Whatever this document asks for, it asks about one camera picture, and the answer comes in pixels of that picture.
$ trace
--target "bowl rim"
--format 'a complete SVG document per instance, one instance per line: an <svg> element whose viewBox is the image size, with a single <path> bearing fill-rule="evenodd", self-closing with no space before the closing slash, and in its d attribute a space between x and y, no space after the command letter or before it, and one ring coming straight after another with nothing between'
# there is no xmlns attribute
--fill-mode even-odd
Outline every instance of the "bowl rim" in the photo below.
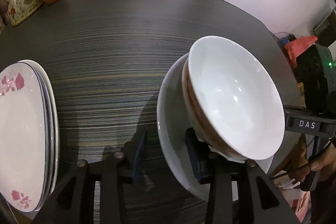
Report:
<svg viewBox="0 0 336 224"><path fill-rule="evenodd" d="M228 39L228 38L225 38L225 37L219 37L219 36L215 36L215 35L208 35L208 36L205 36L205 37L201 37L200 39L198 39L197 41L194 42L194 44L191 46L190 48L190 51L189 51L189 56L188 56L188 71L189 71L189 79L190 79L190 82L192 84L192 86L194 87L194 81L193 81L193 77L192 77L192 56L193 56L193 52L195 51L195 47L197 47L198 44L200 43L204 43L204 41L207 41L207 43L210 43L211 39L220 39L222 40L223 42L231 42L233 43L235 46L238 46L240 47L243 51L245 51L247 54L249 54L251 57L255 58L256 61L261 65L261 67L264 69L264 71L266 72L266 74L268 75L269 79L271 80L271 83L273 84L273 87L275 88L275 90L277 91L277 94L278 94L278 102L281 103L282 105L282 101L281 101L281 97L280 97L280 94L278 92L278 89L277 87L275 86L271 76L268 74L268 72L266 71L266 69L264 68L264 66L259 62L259 60L252 54L250 53L247 49L245 49L243 46L239 45L238 43ZM207 113L207 111L204 110L203 108L203 104L202 102L200 101L200 98L199 98L199 95L198 95L198 92L197 90L194 89L194 94L195 94L195 97L200 105L200 107L202 108L206 118L208 119L209 123L212 125L212 127L216 130L216 132L220 132L220 128L218 128L218 126L216 126L213 122L213 120L211 119L210 115ZM282 140L283 140L283 137L284 137L284 133L285 133L285 113L284 111L282 111L282 115L281 117L279 117L279 119L281 119L283 121L283 130L282 130L282 137L281 137L281 142L278 142L277 145L274 145L274 150L275 148L277 148L275 150L275 152L279 149L281 143L282 143ZM261 156L261 157L258 157L257 156L257 153L251 153L251 152L243 152L241 151L240 148L236 147L235 145L232 145L231 142L225 137L223 136L222 134L220 134L220 137L233 149L235 150L236 152L238 152L239 154L241 154L242 156L246 157L246 158L250 158L250 159L253 159L253 160L263 160L263 159L266 159L266 158L269 158L270 156L274 155L274 153L272 154L264 154L264 156Z"/></svg>

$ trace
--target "human hand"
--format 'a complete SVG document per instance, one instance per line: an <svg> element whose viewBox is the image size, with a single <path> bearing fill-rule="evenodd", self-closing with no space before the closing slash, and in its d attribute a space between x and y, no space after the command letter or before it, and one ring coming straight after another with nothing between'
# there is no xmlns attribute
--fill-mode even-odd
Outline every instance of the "human hand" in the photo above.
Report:
<svg viewBox="0 0 336 224"><path fill-rule="evenodd" d="M301 138L297 144L298 158L291 164L291 169L298 168L308 163L306 159L306 146ZM310 171L321 170L319 181L327 180L336 171L336 148L332 144L324 153L310 165L291 174L296 180L302 182Z"/></svg>

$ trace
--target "black cable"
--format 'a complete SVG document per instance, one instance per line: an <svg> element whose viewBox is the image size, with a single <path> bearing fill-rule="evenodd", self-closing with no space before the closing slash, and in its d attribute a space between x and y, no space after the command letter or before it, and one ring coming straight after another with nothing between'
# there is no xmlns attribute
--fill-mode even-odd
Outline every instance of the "black cable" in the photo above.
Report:
<svg viewBox="0 0 336 224"><path fill-rule="evenodd" d="M275 32L275 33L273 33L273 34L280 34L280 33L291 34L291 33L289 33L289 32Z"/></svg>
<svg viewBox="0 0 336 224"><path fill-rule="evenodd" d="M303 168L306 168L306 167L309 166L313 161L315 161L318 157L320 157L320 156L321 156L321 155L322 155L322 154L329 148L329 146L332 145L332 143L333 143L333 141L334 141L335 139L336 139L336 137L331 138L330 141L329 141L329 143L328 143L328 145L325 147L325 149L323 149L322 151L320 151L320 152L317 153L316 155L312 156L312 157L309 159L309 161L308 161L307 164L302 165L302 166L300 166L300 167L298 167L298 168L295 168L295 169L293 169L293 170L291 170L291 171L285 172L285 173L283 173L283 174L280 174L280 175L271 177L270 179L271 179L271 180L276 180L276 179L278 179L278 178L282 178L282 177L284 177L284 176L286 176L286 175L289 175L289 174L294 173L294 172L296 172L296 171L299 171L299 170L301 170L301 169L303 169Z"/></svg>

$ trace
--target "metal screw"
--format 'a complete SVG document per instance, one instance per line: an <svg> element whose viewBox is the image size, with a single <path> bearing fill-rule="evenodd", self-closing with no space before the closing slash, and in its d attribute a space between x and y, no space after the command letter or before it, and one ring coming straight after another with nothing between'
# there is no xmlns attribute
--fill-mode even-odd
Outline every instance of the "metal screw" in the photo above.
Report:
<svg viewBox="0 0 336 224"><path fill-rule="evenodd" d="M208 154L208 158L209 158L209 159L214 160L214 159L216 159L217 157L218 157L218 154L217 154L216 152L210 152L210 153Z"/></svg>
<svg viewBox="0 0 336 224"><path fill-rule="evenodd" d="M257 163L254 161L254 160L247 160L246 161L246 164L249 166L249 167L255 167L257 165Z"/></svg>
<svg viewBox="0 0 336 224"><path fill-rule="evenodd" d="M83 166L85 166L86 165L86 160L79 160L78 162L77 162L77 166L78 167L83 167Z"/></svg>
<svg viewBox="0 0 336 224"><path fill-rule="evenodd" d="M121 152L121 151L119 151L119 152L115 152L115 153L114 153L114 157L115 157L116 159L121 159L121 158L124 157L124 153Z"/></svg>

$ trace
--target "black bracket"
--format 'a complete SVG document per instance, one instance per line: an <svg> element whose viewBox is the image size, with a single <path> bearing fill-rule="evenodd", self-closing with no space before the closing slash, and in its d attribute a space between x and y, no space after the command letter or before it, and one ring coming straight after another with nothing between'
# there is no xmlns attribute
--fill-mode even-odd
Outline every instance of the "black bracket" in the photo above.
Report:
<svg viewBox="0 0 336 224"><path fill-rule="evenodd" d="M231 162L210 152L192 128L185 134L193 172L200 184L210 183L205 224L232 224L232 181L238 184L239 223L299 224L294 212L253 160Z"/></svg>
<svg viewBox="0 0 336 224"><path fill-rule="evenodd" d="M132 184L146 149L146 130L105 160L79 160L57 184L32 224L93 223L95 182L100 185L100 223L127 224L123 184Z"/></svg>
<svg viewBox="0 0 336 224"><path fill-rule="evenodd" d="M285 112L285 130L314 136L311 156L320 153L330 138L335 137L336 119L332 113L321 115L314 114L306 108L283 106ZM315 190L320 177L320 171L311 171L303 182L300 183L302 191Z"/></svg>

